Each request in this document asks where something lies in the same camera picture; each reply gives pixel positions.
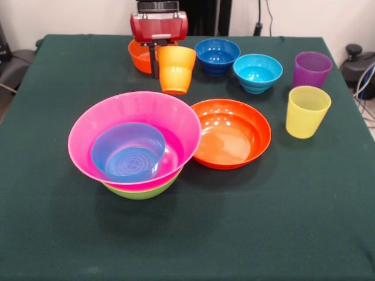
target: blue bowl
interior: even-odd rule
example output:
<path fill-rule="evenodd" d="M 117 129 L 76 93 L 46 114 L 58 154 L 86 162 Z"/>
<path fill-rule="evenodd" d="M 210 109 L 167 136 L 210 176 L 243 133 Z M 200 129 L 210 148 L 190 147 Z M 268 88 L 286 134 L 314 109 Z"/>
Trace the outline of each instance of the blue bowl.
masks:
<path fill-rule="evenodd" d="M 264 54 L 246 54 L 233 64 L 233 70 L 245 91 L 261 94 L 282 75 L 282 65 Z"/>
<path fill-rule="evenodd" d="M 212 75 L 227 72 L 241 54 L 237 44 L 220 38 L 203 40 L 194 49 L 203 68 Z"/>
<path fill-rule="evenodd" d="M 133 183 L 157 174 L 164 151 L 165 139 L 159 130 L 129 122 L 104 131 L 91 148 L 91 159 L 108 180 Z"/>

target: plastic bowl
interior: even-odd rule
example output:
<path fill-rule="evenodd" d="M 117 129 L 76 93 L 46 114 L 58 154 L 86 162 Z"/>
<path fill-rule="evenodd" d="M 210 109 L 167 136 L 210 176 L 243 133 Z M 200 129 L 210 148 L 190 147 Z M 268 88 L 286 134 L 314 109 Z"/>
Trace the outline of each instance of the plastic bowl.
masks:
<path fill-rule="evenodd" d="M 142 190 L 142 191 L 121 190 L 121 189 L 113 187 L 113 186 L 111 186 L 107 183 L 103 183 L 103 185 L 106 188 L 108 188 L 109 190 L 111 190 L 113 193 L 115 193 L 115 194 L 117 194 L 121 197 L 133 199 L 133 200 L 144 200 L 144 199 L 149 199 L 149 198 L 155 197 L 155 196 L 161 194 L 162 192 L 164 192 L 168 187 L 170 187 L 172 185 L 172 183 L 175 182 L 175 180 L 178 177 L 178 174 L 175 175 L 174 178 L 172 178 L 170 181 L 167 181 L 165 184 L 162 184 L 161 186 L 157 186 L 155 188 L 148 189 L 148 190 Z"/>
<path fill-rule="evenodd" d="M 219 170 L 244 166 L 262 155 L 271 142 L 271 127 L 255 108 L 234 100 L 206 100 L 192 105 L 202 125 L 194 158 Z"/>
<path fill-rule="evenodd" d="M 168 46 L 177 46 L 177 42 L 173 42 L 168 44 Z M 155 47 L 155 57 L 158 60 L 158 50 L 160 45 Z M 151 74 L 151 60 L 150 60 L 150 52 L 147 46 L 141 46 L 138 42 L 134 39 L 130 41 L 128 45 L 128 51 L 131 56 L 131 59 L 135 65 L 135 67 L 144 73 Z"/>
<path fill-rule="evenodd" d="M 240 56 L 237 44 L 226 39 L 207 39 L 195 46 L 197 58 L 203 68 L 212 75 L 222 75 L 228 71 Z"/>
<path fill-rule="evenodd" d="M 246 54 L 239 57 L 233 69 L 245 91 L 261 94 L 282 75 L 282 65 L 264 54 Z"/>
<path fill-rule="evenodd" d="M 94 141 L 107 129 L 125 122 L 154 126 L 165 138 L 159 172 L 153 179 L 120 183 L 103 177 L 91 160 Z M 74 165 L 88 177 L 118 188 L 142 190 L 165 184 L 191 159 L 200 142 L 200 122 L 188 104 L 159 92 L 128 92 L 89 108 L 73 125 L 68 152 Z"/>
<path fill-rule="evenodd" d="M 94 142 L 91 158 L 107 179 L 132 183 L 157 174 L 164 150 L 164 137 L 156 128 L 129 122 L 102 133 Z"/>

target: orange cup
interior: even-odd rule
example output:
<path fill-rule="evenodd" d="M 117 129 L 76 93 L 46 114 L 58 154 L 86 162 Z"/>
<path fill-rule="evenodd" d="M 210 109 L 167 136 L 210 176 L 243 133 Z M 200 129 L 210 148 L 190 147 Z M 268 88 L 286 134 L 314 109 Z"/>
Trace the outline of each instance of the orange cup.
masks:
<path fill-rule="evenodd" d="M 171 46 L 177 46 L 177 42 L 170 43 Z M 158 50 L 160 46 L 155 46 L 155 56 L 158 59 Z M 135 67 L 144 73 L 151 74 L 151 60 L 148 46 L 141 46 L 134 39 L 128 45 L 128 51 Z"/>
<path fill-rule="evenodd" d="M 166 94 L 186 94 L 192 80 L 196 52 L 181 46 L 159 49 L 159 76 L 162 91 Z"/>

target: orange plate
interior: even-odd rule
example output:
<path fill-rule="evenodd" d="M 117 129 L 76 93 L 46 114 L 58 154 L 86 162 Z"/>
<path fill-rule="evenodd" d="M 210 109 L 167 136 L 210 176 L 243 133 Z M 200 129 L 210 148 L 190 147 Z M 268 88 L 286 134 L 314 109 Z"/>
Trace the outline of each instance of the orange plate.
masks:
<path fill-rule="evenodd" d="M 168 44 L 171 46 L 177 46 L 177 42 L 173 42 Z M 158 60 L 158 50 L 160 46 L 157 45 L 155 48 L 155 56 L 156 60 Z M 144 72 L 151 74 L 151 62 L 150 62 L 150 52 L 147 46 L 141 46 L 138 42 L 134 39 L 130 41 L 128 45 L 128 51 L 131 56 L 131 59 L 135 65 L 135 67 Z"/>
<path fill-rule="evenodd" d="M 219 170 L 246 165 L 271 142 L 271 127 L 255 108 L 234 100 L 206 100 L 192 105 L 202 125 L 202 140 L 194 158 Z"/>

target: white wall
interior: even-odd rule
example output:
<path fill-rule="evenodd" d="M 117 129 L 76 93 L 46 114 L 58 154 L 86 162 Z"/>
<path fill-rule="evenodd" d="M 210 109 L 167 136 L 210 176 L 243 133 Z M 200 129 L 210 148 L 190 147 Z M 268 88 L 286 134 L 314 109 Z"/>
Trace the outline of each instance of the white wall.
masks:
<path fill-rule="evenodd" d="M 0 21 L 12 50 L 35 49 L 48 33 L 131 34 L 135 0 L 0 0 Z"/>
<path fill-rule="evenodd" d="M 273 36 L 323 37 L 338 65 L 346 58 L 349 43 L 375 51 L 375 0 L 268 1 Z M 262 36 L 268 36 L 270 16 L 266 1 L 261 3 Z M 230 35 L 252 35 L 257 21 L 258 0 L 233 0 Z"/>
<path fill-rule="evenodd" d="M 258 0 L 233 0 L 230 35 L 252 35 Z M 337 64 L 345 46 L 375 50 L 375 0 L 269 0 L 274 36 L 322 36 Z M 0 0 L 0 21 L 12 50 L 35 48 L 48 33 L 131 34 L 135 0 Z M 262 0 L 262 35 L 270 17 Z"/>

